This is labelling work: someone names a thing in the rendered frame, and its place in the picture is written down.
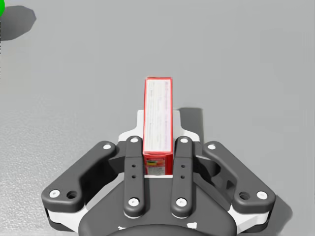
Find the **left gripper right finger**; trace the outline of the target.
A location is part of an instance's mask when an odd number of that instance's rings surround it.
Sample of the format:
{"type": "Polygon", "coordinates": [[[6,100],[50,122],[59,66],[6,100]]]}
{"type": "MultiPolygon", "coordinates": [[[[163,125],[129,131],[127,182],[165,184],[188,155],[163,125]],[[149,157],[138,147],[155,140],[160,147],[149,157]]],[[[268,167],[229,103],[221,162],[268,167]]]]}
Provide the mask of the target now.
{"type": "Polygon", "coordinates": [[[245,214],[266,214],[272,211],[275,193],[224,145],[217,141],[201,143],[197,134],[181,126],[180,112],[173,112],[175,157],[173,165],[172,205],[179,198],[191,210],[197,202],[197,186],[208,195],[208,201],[226,211],[245,214]]]}

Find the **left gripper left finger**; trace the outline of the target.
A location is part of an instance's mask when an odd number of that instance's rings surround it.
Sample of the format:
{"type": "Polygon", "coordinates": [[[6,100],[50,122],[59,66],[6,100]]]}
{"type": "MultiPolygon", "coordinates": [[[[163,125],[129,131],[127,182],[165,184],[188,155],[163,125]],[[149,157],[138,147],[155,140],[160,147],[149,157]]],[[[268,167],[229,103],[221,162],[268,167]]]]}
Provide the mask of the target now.
{"type": "Polygon", "coordinates": [[[118,143],[101,141],[79,158],[42,192],[49,212],[81,211],[101,189],[124,174],[125,210],[138,215],[144,208],[144,111],[137,112],[133,130],[119,135],[118,143]]]}

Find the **red and white carton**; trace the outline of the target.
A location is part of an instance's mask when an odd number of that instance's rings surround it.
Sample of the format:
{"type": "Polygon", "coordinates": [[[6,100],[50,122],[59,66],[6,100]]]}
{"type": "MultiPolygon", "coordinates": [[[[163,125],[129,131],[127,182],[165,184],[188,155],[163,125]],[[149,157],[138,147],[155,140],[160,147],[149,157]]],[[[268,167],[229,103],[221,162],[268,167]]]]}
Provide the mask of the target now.
{"type": "Polygon", "coordinates": [[[173,174],[173,81],[148,77],[144,88],[143,157],[147,175],[173,174]]]}

